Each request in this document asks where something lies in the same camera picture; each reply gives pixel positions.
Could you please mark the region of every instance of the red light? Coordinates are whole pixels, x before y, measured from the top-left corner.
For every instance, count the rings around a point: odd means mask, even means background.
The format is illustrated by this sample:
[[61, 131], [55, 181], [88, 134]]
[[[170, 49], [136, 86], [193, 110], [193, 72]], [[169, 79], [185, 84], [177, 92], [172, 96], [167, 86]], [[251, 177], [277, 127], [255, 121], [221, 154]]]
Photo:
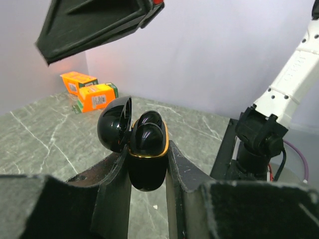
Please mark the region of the red light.
[[154, 4], [160, 4], [160, 3], [163, 3], [164, 0], [153, 0]]

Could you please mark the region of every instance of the gold rim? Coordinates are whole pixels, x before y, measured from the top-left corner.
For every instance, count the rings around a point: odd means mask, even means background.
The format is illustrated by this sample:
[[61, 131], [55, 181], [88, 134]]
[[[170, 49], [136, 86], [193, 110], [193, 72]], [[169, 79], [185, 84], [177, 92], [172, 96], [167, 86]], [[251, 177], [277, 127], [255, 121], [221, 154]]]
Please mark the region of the gold rim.
[[167, 128], [166, 122], [163, 121], [163, 123], [164, 123], [164, 126], [165, 126], [165, 133], [166, 133], [166, 145], [165, 145], [164, 151], [163, 151], [161, 154], [156, 155], [156, 156], [134, 154], [133, 152], [131, 152], [131, 150], [130, 150], [130, 148], [129, 148], [129, 146], [128, 146], [128, 150], [129, 150], [130, 155], [131, 155], [131, 156], [134, 156], [134, 157], [138, 157], [138, 158], [159, 158], [159, 157], [164, 156], [164, 155], [167, 153], [167, 151], [168, 151], [169, 134], [168, 134], [168, 128]]

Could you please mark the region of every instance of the screw hole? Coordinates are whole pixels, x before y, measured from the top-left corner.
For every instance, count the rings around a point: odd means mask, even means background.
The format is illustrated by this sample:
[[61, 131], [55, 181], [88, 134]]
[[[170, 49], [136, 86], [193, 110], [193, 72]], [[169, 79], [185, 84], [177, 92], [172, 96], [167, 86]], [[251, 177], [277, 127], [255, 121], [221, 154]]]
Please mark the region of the screw hole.
[[83, 181], [85, 179], [86, 177], [84, 175], [76, 175], [73, 178], [70, 178], [68, 182], [78, 182], [78, 181]]

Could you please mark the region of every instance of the cable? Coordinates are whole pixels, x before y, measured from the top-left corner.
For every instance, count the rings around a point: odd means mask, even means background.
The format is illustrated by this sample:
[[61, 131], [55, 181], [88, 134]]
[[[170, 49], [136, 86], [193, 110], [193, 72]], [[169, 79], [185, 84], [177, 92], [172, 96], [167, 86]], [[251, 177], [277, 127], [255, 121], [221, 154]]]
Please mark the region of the cable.
[[268, 165], [268, 168], [269, 168], [269, 173], [270, 173], [270, 181], [273, 181], [274, 180], [273, 169], [271, 168], [270, 164]]
[[281, 172], [282, 172], [283, 169], [284, 169], [286, 160], [287, 160], [287, 153], [286, 153], [285, 148], [283, 148], [282, 152], [283, 152], [283, 161], [281, 162], [281, 164], [280, 164], [280, 166], [279, 166], [279, 168], [278, 168], [278, 171], [277, 171], [277, 173], [276, 173], [276, 175], [275, 175], [275, 177], [274, 177], [274, 181], [278, 181], [278, 179], [279, 179], [279, 177], [280, 177], [280, 175], [281, 175]]
[[301, 158], [301, 160], [303, 161], [303, 164], [304, 164], [304, 170], [305, 170], [305, 176], [304, 176], [304, 182], [305, 183], [308, 183], [308, 180], [309, 180], [309, 167], [308, 167], [308, 163], [307, 163], [307, 160], [306, 160], [306, 157], [300, 152], [299, 149], [297, 149], [297, 147], [295, 147], [292, 143], [284, 140], [284, 143], [286, 145], [288, 145], [290, 148], [292, 148], [298, 155], [299, 157]]

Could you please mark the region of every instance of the green label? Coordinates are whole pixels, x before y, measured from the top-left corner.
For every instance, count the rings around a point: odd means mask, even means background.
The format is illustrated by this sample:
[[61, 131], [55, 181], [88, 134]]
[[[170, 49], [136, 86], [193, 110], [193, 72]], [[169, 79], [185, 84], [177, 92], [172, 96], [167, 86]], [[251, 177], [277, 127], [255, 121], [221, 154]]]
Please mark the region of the green label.
[[98, 79], [96, 79], [94, 81], [90, 81], [90, 82], [87, 82], [85, 84], [79, 83], [79, 88], [86, 87], [86, 86], [92, 86], [92, 85], [98, 85], [98, 84], [99, 84]]
[[79, 107], [79, 109], [81, 110], [81, 112], [83, 111], [83, 104], [82, 104], [82, 102], [78, 99], [78, 107]]
[[72, 108], [73, 108], [73, 111], [74, 111], [76, 114], [82, 113], [81, 110], [80, 110], [80, 108], [78, 107], [78, 105], [73, 105]]
[[118, 98], [119, 97], [118, 88], [113, 83], [106, 83], [106, 85], [108, 85], [109, 87], [113, 88], [114, 94], [115, 94], [115, 98]]

